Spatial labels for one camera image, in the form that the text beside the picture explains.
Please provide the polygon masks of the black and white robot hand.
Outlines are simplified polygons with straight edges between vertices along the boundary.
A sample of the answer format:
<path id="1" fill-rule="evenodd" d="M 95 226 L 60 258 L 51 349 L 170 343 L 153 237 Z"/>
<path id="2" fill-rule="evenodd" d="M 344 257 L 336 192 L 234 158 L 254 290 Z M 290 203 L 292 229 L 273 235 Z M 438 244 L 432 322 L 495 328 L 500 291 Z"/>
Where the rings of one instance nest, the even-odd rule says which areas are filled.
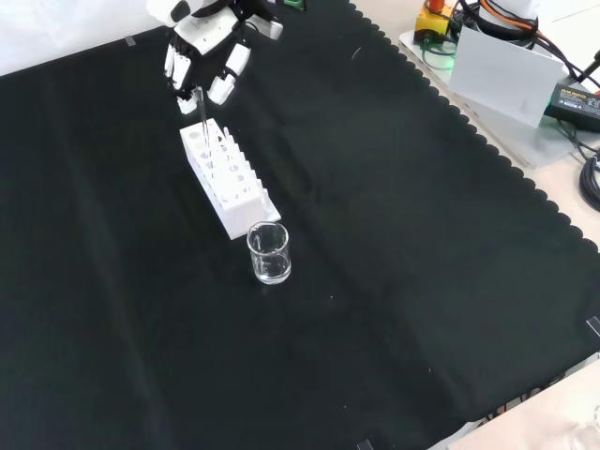
<path id="1" fill-rule="evenodd" d="M 243 74 L 251 47 L 247 29 L 277 40 L 283 24 L 268 1 L 148 1 L 150 16 L 170 28 L 163 73 L 180 112 L 197 109 L 197 92 L 223 105 Z"/>

